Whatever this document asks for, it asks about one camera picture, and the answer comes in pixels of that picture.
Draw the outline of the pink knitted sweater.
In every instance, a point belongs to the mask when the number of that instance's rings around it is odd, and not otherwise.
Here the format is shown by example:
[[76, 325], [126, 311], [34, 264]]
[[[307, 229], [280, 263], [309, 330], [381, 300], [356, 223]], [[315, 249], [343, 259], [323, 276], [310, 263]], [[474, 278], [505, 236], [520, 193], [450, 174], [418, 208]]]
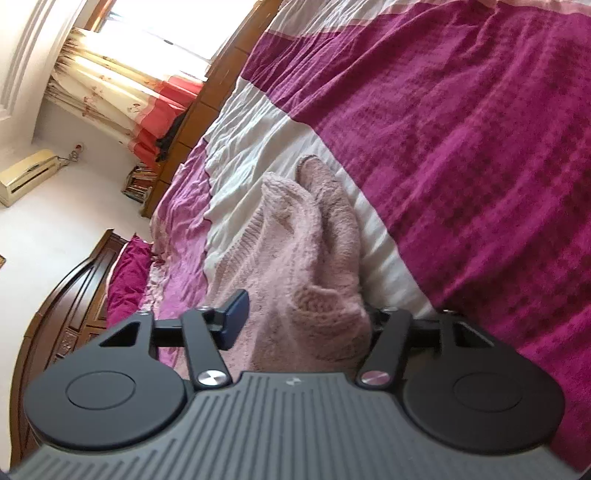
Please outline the pink knitted sweater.
[[315, 156], [294, 179], [263, 175], [262, 199], [221, 257], [207, 303], [238, 289], [249, 318], [222, 358], [232, 377], [255, 372], [355, 373], [372, 326], [360, 287], [361, 235], [342, 184]]

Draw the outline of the wooden headboard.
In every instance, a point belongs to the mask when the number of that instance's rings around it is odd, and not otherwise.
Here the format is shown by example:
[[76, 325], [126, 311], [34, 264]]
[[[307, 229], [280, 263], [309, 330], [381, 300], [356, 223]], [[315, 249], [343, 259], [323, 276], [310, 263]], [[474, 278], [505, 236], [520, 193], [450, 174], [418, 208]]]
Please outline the wooden headboard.
[[106, 286], [126, 241], [108, 229], [94, 249], [53, 289], [33, 316], [21, 344], [10, 391], [10, 465], [37, 449], [23, 409], [28, 384], [106, 328]]

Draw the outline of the magenta pillow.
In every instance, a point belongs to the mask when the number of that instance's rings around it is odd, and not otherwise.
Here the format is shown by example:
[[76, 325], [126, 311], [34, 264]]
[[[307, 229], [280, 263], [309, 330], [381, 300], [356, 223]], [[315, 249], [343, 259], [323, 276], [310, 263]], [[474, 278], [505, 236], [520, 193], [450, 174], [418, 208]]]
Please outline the magenta pillow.
[[122, 249], [107, 285], [105, 304], [108, 328], [138, 310], [152, 261], [152, 246], [137, 235]]

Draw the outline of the stack of books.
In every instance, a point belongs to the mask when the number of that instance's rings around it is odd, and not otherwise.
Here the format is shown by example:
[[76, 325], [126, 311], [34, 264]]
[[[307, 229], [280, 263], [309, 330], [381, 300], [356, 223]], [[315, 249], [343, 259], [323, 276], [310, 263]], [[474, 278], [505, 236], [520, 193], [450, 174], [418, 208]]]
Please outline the stack of books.
[[128, 198], [144, 204], [157, 179], [157, 173], [145, 165], [136, 165], [128, 173], [121, 192]]

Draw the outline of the cream air conditioner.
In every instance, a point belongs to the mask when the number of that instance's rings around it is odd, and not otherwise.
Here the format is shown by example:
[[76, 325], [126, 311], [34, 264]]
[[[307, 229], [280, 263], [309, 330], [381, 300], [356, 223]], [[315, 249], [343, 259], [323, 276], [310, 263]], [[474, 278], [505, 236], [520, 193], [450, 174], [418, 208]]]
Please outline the cream air conditioner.
[[43, 149], [1, 172], [1, 203], [10, 207], [24, 195], [53, 176], [59, 169], [58, 156]]

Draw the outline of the pink floral bed quilt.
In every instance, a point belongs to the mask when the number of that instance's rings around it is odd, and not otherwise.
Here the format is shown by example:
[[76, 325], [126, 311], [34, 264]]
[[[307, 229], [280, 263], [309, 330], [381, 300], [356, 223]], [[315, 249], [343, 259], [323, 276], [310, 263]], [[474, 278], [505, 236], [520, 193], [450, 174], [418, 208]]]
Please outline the pink floral bed quilt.
[[285, 1], [151, 230], [160, 318], [204, 302], [267, 172], [315, 155], [362, 230], [370, 304], [455, 310], [561, 385], [590, 463], [590, 5]]

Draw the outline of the floral red-hem curtain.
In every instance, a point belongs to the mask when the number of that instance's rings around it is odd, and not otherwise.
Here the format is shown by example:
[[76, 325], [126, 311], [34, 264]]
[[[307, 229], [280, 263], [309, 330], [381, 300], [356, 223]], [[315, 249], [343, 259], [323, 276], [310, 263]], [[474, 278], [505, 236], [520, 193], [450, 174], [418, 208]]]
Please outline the floral red-hem curtain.
[[164, 140], [204, 81], [183, 72], [173, 48], [72, 29], [57, 57], [45, 98], [125, 146], [152, 170]]

